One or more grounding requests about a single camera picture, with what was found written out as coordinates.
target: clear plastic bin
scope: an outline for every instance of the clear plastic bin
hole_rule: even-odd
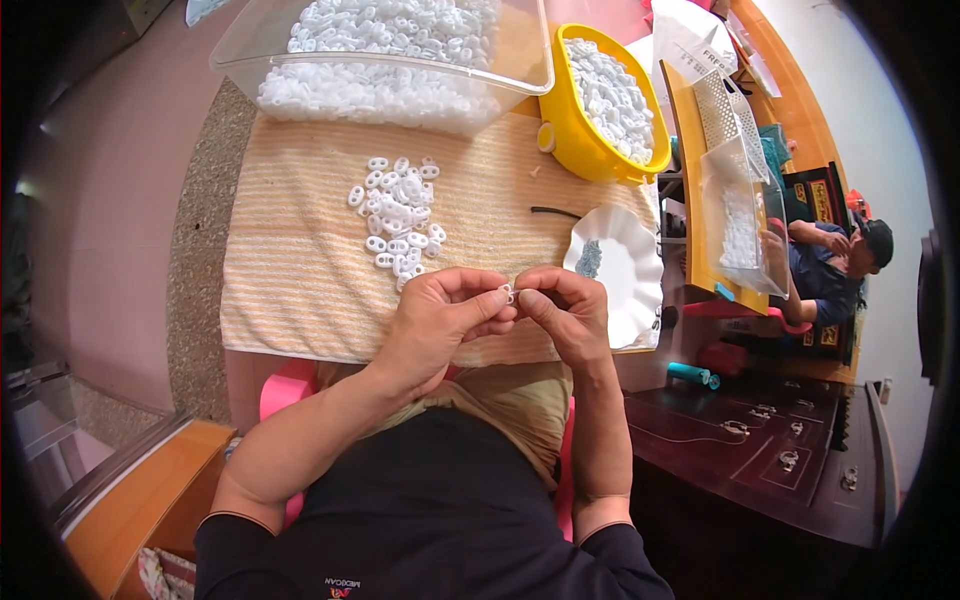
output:
[[[436,1],[420,0],[420,4],[424,7],[434,6]],[[460,8],[469,1],[455,0],[455,5]],[[377,0],[373,5],[389,6],[392,2]],[[544,94],[554,83],[542,0],[491,2],[497,11],[497,18],[495,33],[490,39],[491,50],[487,56],[489,64],[486,70],[453,62],[367,50],[290,53],[287,48],[291,29],[300,22],[301,12],[310,6],[309,0],[251,0],[210,55],[210,68],[230,77],[255,104],[275,118],[395,123],[474,136],[524,98]],[[370,0],[340,0],[338,4],[337,10],[342,11],[344,7],[354,4],[368,6]],[[280,69],[288,76],[292,72],[315,73],[315,69],[321,68],[318,65],[323,64],[329,65],[323,69],[339,69],[333,77],[341,77],[343,69],[379,67],[375,72],[385,72],[385,77],[389,78],[387,95],[380,95],[371,102],[364,100],[366,104],[360,107],[351,105],[352,100],[344,100],[342,96],[349,95],[340,89],[330,93],[317,92],[326,94],[322,101],[317,101],[315,96],[307,96],[307,100],[302,102],[298,99],[296,109],[276,107],[276,99],[270,102],[264,100],[260,85],[264,84],[269,73],[275,73],[272,77]],[[330,77],[327,71],[324,71],[324,77]],[[418,100],[398,107],[396,98],[400,96],[393,94],[408,94],[414,86],[423,86],[424,80],[441,87],[444,99],[422,104]],[[347,81],[343,83],[342,87],[346,88]],[[326,79],[315,86],[329,88]],[[312,88],[304,93],[314,93],[309,89]],[[459,99],[465,99],[470,107],[467,108],[463,103],[458,105],[456,101]],[[410,104],[415,104],[416,108],[410,109]]]
[[[730,281],[763,294],[789,294],[786,221],[777,180],[753,181],[737,135],[700,159],[707,261]]]

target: wall outlet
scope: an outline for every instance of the wall outlet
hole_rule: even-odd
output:
[[[880,386],[880,404],[886,404],[890,401],[890,388],[894,385],[894,380],[890,377],[886,377],[883,380],[883,385]]]

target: dark wooden cabinet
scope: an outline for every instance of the dark wooden cabinet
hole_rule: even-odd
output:
[[[866,387],[745,374],[625,404],[632,516],[678,598],[830,597],[893,519],[889,446]]]

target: small blue part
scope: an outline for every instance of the small blue part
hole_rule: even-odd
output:
[[[670,363],[666,366],[666,374],[670,377],[703,385],[708,384],[710,377],[709,369],[685,365],[684,363]]]
[[[713,292],[716,293],[717,296],[726,300],[727,302],[733,302],[733,292],[728,290],[727,286],[724,285],[723,283],[720,283],[719,281],[714,282]]]

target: striped towel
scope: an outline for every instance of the striped towel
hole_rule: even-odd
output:
[[[446,231],[423,266],[491,269],[511,280],[535,265],[563,264],[574,220],[531,214],[531,205],[578,215],[612,202],[656,230],[656,189],[591,183],[537,150],[540,120],[507,114],[476,138],[347,123],[277,122],[261,113],[237,183],[224,262],[220,324],[228,349],[343,363],[369,362],[399,294],[392,272],[364,248],[366,219],[347,206],[371,156],[433,156],[431,220]],[[537,167],[536,176],[532,174]],[[655,348],[658,332],[639,339]],[[525,320],[507,336],[464,344],[461,367],[557,360],[549,337]]]

